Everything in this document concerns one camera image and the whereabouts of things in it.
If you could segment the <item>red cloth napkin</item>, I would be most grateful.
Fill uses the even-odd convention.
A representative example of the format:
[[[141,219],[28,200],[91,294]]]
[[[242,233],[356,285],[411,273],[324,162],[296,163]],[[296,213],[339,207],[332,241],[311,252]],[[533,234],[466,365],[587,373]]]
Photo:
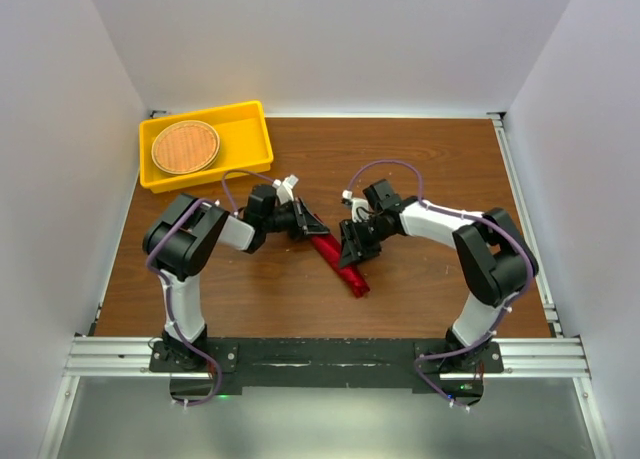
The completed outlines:
[[[341,246],[332,234],[313,235],[311,243],[336,275],[348,286],[354,297],[362,298],[369,293],[370,287],[356,266],[340,265]]]

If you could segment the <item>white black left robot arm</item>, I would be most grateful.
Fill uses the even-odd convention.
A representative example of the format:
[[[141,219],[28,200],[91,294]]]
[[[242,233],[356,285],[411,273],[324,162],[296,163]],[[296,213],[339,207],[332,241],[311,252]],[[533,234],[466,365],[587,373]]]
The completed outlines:
[[[281,181],[253,187],[239,213],[186,193],[169,204],[142,243],[146,266],[163,290],[165,325],[161,345],[154,349],[159,360],[185,371],[213,368],[200,273],[217,245],[252,254],[271,233],[301,240],[327,237],[330,229],[294,196],[291,184]]]

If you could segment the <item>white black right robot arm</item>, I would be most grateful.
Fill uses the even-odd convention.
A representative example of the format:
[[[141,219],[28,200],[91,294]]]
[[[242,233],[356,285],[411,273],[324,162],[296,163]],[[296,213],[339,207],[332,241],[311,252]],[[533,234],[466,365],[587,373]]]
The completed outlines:
[[[417,196],[403,198],[386,180],[365,188],[362,199],[344,190],[342,203],[351,211],[351,217],[340,223],[342,267],[377,257],[382,242],[394,235],[427,239],[455,250],[469,295],[447,331],[444,350],[423,353],[416,361],[447,361],[456,371],[469,371],[539,271],[509,213],[502,208],[467,212]]]

